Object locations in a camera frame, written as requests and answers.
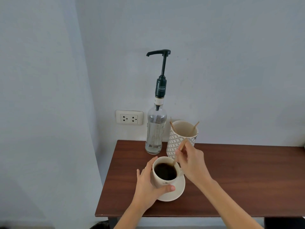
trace clear liquid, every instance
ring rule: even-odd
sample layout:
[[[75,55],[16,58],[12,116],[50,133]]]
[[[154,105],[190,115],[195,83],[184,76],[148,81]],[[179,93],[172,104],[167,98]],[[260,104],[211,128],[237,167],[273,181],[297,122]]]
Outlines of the clear liquid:
[[[162,135],[166,115],[148,115],[145,149],[149,154],[158,154],[162,149]]]

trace electrical outlet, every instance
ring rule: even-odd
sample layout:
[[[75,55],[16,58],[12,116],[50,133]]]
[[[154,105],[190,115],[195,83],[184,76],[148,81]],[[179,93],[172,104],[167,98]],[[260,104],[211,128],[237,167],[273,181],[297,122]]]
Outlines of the electrical outlet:
[[[116,122],[119,124],[127,124],[127,125],[143,124],[143,112],[141,111],[116,110],[115,115],[116,115]]]

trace hand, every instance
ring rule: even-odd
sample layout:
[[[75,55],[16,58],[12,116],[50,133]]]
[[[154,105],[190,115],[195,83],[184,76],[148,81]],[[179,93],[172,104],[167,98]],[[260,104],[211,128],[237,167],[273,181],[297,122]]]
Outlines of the hand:
[[[153,163],[157,158],[158,157],[154,157],[147,162],[147,165],[142,170],[141,174],[140,170],[137,169],[138,181],[132,205],[139,208],[143,213],[150,208],[161,195],[172,192],[176,189],[172,185],[166,185],[157,189],[150,183],[150,171],[152,170]]]
[[[204,163],[203,152],[195,149],[189,140],[185,143],[185,148],[178,147],[176,156],[185,176],[195,185],[212,179]]]

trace cup rim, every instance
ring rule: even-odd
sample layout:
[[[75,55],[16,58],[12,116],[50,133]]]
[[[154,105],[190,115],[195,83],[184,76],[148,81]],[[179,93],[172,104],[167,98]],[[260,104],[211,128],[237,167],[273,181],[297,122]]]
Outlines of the cup rim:
[[[195,126],[195,125],[193,125],[192,123],[190,123],[188,121],[181,121],[181,120],[174,121],[172,124],[174,125],[175,122],[186,122],[186,123],[191,124],[193,127]],[[194,138],[194,137],[196,137],[199,134],[199,130],[198,130],[197,126],[195,127],[195,129],[197,130],[197,133],[194,136],[182,136],[182,135],[176,133],[174,130],[173,130],[173,133],[177,134],[178,136],[184,137],[184,138]]]
[[[180,170],[177,170],[176,169],[176,165],[178,164],[178,163],[176,163],[175,165],[174,165],[174,168],[175,168],[175,170],[176,170],[176,172],[177,172],[177,177],[175,177],[174,179],[172,179],[172,180],[164,180],[164,179],[162,179],[162,178],[160,178],[156,173],[155,173],[155,163],[156,163],[156,161],[159,159],[159,158],[169,158],[169,159],[171,159],[172,161],[174,161],[174,159],[173,158],[170,158],[170,157],[168,157],[168,156],[162,156],[162,157],[158,157],[155,161],[154,161],[154,163],[152,164],[152,172],[154,173],[154,176],[156,177],[156,178],[158,178],[158,179],[160,179],[161,181],[164,181],[164,182],[173,182],[174,180],[176,180],[178,177],[179,177],[179,175],[180,175]]]

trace left hand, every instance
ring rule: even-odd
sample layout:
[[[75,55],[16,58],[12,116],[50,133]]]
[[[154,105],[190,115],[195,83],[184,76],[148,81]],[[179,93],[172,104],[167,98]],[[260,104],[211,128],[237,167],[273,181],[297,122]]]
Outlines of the left hand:
[[[157,158],[158,157],[154,157],[147,162],[147,165],[142,170],[141,174],[140,170],[137,169],[138,181],[132,205],[139,208],[143,213],[150,208],[161,195],[176,189],[173,185],[166,185],[157,189],[150,183],[150,171]]]

